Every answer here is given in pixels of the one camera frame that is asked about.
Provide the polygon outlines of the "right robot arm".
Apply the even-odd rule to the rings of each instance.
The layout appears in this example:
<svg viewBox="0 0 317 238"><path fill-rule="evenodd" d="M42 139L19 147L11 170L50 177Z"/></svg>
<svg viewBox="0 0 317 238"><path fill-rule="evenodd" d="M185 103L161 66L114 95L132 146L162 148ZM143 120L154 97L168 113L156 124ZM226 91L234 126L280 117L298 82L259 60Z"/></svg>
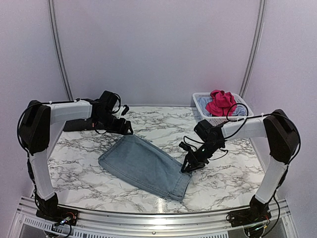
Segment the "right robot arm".
<svg viewBox="0 0 317 238"><path fill-rule="evenodd" d="M202 169L217 150L225 148L228 141L244 138L267 140L269 163L263 180L251 198L249 207L229 212L227 220L232 227L269 220L269 203L283 184L288 168L301 147L299 131L287 114L277 109L269 114L227 119L218 125L212 125L204 119L197 123L194 132L201 139L199 148L185 141L179 144L187 152L181 169L183 173Z"/></svg>

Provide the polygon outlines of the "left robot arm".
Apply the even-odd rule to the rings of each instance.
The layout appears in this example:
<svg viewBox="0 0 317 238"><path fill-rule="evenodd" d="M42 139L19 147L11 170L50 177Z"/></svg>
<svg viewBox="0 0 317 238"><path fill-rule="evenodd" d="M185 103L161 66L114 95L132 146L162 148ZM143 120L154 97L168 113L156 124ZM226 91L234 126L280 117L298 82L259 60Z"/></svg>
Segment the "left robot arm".
<svg viewBox="0 0 317 238"><path fill-rule="evenodd" d="M121 97L104 91L98 99L40 102L32 100L22 112L17 123L17 139L27 154L29 177L34 185L36 215L51 221L70 218L74 223L78 212L62 208L58 204L48 168L48 148L51 126L75 120L87 119L93 130L100 124L105 132L120 135L133 133L131 122L124 118L129 111Z"/></svg>

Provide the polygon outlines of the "grey denim jeans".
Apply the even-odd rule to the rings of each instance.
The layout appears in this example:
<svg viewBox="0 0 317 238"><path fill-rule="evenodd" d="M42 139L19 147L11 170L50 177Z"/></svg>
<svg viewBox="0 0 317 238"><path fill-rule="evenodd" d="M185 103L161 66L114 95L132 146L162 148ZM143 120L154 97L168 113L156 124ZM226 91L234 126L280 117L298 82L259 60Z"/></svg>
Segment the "grey denim jeans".
<svg viewBox="0 0 317 238"><path fill-rule="evenodd" d="M124 182L156 196L181 202L190 173L182 164L155 145L126 135L98 158L100 167Z"/></svg>

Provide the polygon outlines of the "black pinstriped shirt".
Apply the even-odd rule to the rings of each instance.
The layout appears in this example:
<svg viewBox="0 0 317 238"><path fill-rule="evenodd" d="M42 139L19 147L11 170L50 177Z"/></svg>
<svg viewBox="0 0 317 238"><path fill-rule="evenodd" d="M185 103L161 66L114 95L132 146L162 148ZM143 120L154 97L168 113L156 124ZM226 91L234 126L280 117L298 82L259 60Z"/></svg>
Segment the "black pinstriped shirt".
<svg viewBox="0 0 317 238"><path fill-rule="evenodd" d="M65 122L63 131L74 132L74 131L90 131L94 130L93 122L91 119L74 119Z"/></svg>

